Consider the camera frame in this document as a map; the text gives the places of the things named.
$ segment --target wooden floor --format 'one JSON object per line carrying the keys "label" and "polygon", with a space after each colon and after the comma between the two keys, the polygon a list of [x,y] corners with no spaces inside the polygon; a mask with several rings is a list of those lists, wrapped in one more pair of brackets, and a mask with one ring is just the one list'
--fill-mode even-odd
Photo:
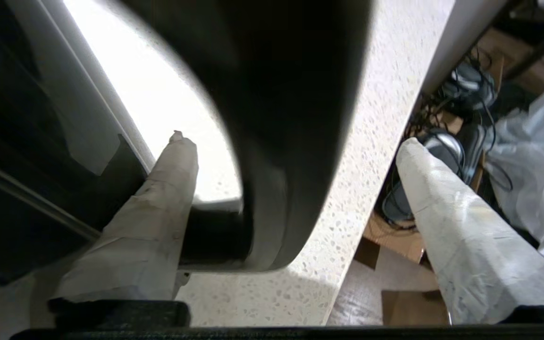
{"label": "wooden floor", "polygon": [[381,248],[375,269],[352,262],[326,324],[382,325],[382,290],[435,289],[435,275],[429,269]]}

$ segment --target terrazzo countertop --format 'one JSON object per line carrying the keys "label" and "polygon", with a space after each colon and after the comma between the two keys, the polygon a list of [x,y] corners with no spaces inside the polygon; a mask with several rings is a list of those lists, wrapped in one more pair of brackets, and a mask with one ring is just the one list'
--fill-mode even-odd
{"label": "terrazzo countertop", "polygon": [[[109,0],[64,3],[153,155],[181,130],[199,148],[196,198],[240,196],[214,107],[173,53]],[[375,1],[352,126],[311,237],[280,271],[193,274],[177,295],[190,306],[192,325],[326,324],[453,5]]]}

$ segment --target speckled countertop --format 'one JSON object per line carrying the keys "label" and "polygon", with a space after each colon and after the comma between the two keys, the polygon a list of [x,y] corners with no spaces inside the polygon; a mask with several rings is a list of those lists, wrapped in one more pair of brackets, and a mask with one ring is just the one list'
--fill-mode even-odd
{"label": "speckled countertop", "polygon": [[[106,13],[92,2],[108,7]],[[179,129],[199,148],[197,198],[239,196],[214,108],[181,63],[155,37],[139,32],[148,28],[124,17],[110,1],[65,4],[153,155]],[[311,237],[280,271],[192,275],[177,296],[190,306],[192,325],[326,323],[453,5],[454,0],[375,1],[354,119]]]}

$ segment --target plastic bag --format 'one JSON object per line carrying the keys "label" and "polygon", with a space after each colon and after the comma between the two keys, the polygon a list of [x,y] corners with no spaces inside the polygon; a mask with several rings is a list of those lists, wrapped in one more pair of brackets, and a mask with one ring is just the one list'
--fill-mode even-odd
{"label": "plastic bag", "polygon": [[544,94],[529,113],[514,110],[496,123],[496,145],[486,160],[505,215],[539,241],[544,256]]}

